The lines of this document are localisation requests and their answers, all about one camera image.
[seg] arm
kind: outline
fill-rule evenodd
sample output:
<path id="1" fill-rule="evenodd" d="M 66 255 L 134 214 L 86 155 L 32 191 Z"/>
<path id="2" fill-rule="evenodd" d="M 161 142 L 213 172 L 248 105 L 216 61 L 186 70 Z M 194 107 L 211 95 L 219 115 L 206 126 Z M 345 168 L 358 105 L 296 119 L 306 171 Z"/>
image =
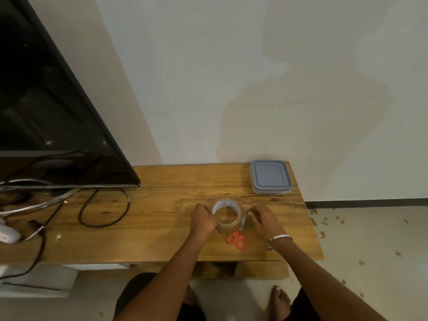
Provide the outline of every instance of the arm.
<path id="1" fill-rule="evenodd" d="M 168 264 L 115 321 L 175 321 L 203 244 L 219 222 L 202 204 L 191 214 L 190 234 Z"/>
<path id="2" fill-rule="evenodd" d="M 275 213 L 268 207 L 251 207 L 248 215 L 256 232 L 265 241 L 286 234 Z M 270 244 L 290 265 L 321 320 L 385 321 L 379 313 L 310 259 L 291 239 L 280 238 Z"/>

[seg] container lid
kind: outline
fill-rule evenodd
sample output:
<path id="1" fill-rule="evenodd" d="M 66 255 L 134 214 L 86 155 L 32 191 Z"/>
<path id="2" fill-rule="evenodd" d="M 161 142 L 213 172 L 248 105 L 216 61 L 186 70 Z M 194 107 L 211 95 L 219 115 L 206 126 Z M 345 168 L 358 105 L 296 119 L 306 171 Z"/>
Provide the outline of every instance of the container lid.
<path id="1" fill-rule="evenodd" d="M 287 166 L 279 160 L 254 160 L 250 164 L 253 186 L 261 191 L 290 191 L 293 184 Z"/>

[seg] tape roll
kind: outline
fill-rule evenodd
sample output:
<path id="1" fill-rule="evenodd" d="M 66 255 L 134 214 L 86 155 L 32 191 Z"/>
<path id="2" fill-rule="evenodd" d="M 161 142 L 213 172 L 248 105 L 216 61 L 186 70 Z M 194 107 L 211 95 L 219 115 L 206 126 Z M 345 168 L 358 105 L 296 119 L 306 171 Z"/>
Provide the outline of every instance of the tape roll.
<path id="1" fill-rule="evenodd" d="M 214 215 L 222 207 L 229 207 L 233 209 L 237 215 L 236 220 L 234 220 L 232 223 L 223 224 L 220 222 L 217 224 L 217 230 L 230 232 L 239 226 L 239 223 L 242 221 L 243 214 L 241 213 L 241 208 L 237 202 L 229 198 L 223 198 L 214 203 L 213 207 L 211 208 L 211 215 Z"/>

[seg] tv screen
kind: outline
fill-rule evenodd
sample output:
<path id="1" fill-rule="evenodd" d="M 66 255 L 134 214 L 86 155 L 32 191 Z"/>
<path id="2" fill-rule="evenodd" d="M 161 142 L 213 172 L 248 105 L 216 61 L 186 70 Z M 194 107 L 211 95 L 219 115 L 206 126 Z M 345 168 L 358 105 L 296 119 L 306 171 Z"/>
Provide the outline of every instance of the tv screen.
<path id="1" fill-rule="evenodd" d="M 27 0 L 0 0 L 0 38 L 0 190 L 139 186 Z"/>

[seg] hand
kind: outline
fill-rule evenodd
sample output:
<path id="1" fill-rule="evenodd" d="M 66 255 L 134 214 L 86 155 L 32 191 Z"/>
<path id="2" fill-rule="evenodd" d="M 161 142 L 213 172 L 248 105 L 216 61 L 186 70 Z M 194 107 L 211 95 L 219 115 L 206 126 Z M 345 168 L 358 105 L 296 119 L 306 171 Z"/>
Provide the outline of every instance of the hand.
<path id="1" fill-rule="evenodd" d="M 190 214 L 190 235 L 194 235 L 198 240 L 205 242 L 208 236 L 215 230 L 220 222 L 220 216 L 211 215 L 207 207 L 197 203 L 192 214 Z"/>
<path id="2" fill-rule="evenodd" d="M 248 215 L 253 221 L 255 231 L 265 241 L 280 234 L 287 234 L 275 213 L 265 205 L 251 207 Z"/>

